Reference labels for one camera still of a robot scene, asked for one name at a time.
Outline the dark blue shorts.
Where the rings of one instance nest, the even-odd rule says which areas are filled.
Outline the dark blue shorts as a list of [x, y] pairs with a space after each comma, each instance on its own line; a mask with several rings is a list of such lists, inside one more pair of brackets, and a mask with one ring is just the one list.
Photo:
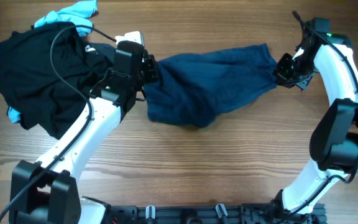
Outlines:
[[266, 44], [160, 60], [160, 80], [144, 87], [148, 119], [205, 128], [274, 89], [276, 64]]

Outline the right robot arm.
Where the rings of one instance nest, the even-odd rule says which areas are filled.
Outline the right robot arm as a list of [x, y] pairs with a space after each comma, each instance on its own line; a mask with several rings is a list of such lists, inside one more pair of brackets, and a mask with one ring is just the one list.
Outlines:
[[358, 71], [350, 40], [333, 34], [330, 21], [303, 21], [296, 54], [284, 54], [273, 72], [280, 86], [304, 90], [321, 75], [329, 109], [310, 138], [310, 159], [297, 179], [277, 195], [275, 216], [290, 219], [312, 212], [336, 183], [351, 183], [358, 171]]

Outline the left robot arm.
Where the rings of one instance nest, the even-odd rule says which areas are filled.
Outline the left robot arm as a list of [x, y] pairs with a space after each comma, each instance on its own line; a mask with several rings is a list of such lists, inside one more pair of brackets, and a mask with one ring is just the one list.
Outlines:
[[103, 139], [158, 79], [154, 56], [139, 38], [121, 39], [114, 66], [91, 90], [88, 104], [62, 138], [35, 163], [12, 172], [9, 223], [109, 223], [110, 206], [80, 197], [78, 179]]

